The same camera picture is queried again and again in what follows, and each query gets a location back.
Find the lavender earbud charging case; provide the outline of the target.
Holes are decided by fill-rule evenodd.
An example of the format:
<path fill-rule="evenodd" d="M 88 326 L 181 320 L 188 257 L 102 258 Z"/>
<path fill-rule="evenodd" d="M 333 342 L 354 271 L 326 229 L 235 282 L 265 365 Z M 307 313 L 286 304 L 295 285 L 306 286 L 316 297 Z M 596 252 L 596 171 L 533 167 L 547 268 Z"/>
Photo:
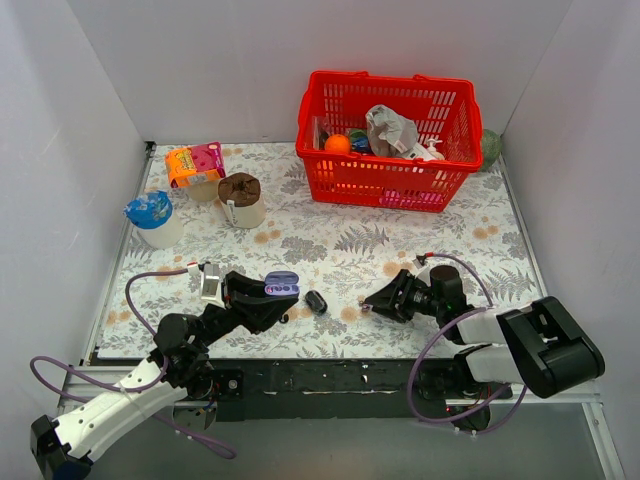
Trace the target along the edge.
<path fill-rule="evenodd" d="M 273 271 L 264 279 L 264 292 L 271 297 L 298 296 L 299 276 L 292 271 Z"/>

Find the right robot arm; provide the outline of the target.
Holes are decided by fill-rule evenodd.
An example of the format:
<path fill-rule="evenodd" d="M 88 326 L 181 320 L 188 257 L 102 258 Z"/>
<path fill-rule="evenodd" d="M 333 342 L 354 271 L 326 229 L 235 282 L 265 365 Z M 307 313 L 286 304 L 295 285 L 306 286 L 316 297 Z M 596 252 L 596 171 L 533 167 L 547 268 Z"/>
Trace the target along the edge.
<path fill-rule="evenodd" d="M 453 266 L 432 268 L 427 281 L 403 269 L 364 304 L 397 323 L 417 314 L 433 318 L 439 329 L 423 350 L 441 339 L 461 346 L 452 359 L 452 383 L 464 397 L 496 383 L 519 384 L 546 399 L 605 372 L 602 353 L 557 298 L 511 310 L 475 307 Z"/>

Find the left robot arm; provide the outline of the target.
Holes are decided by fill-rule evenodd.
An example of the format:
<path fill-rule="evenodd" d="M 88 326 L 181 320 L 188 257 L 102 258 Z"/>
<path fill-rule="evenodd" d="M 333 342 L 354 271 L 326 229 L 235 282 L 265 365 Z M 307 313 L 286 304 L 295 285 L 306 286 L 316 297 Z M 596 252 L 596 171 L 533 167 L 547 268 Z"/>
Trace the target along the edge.
<path fill-rule="evenodd" d="M 215 368 L 210 346 L 238 327 L 260 334 L 287 322 L 299 300 L 299 277 L 291 271 L 270 272 L 262 280 L 236 271 L 222 275 L 210 262 L 191 262 L 181 271 L 200 279 L 206 303 L 201 314 L 165 315 L 149 330 L 154 349 L 114 384 L 66 369 L 102 391 L 67 414 L 43 415 L 32 423 L 30 450 L 44 478 L 86 478 L 117 440 L 178 401 L 204 401 L 213 408 L 221 399 L 241 396 L 243 374 Z"/>

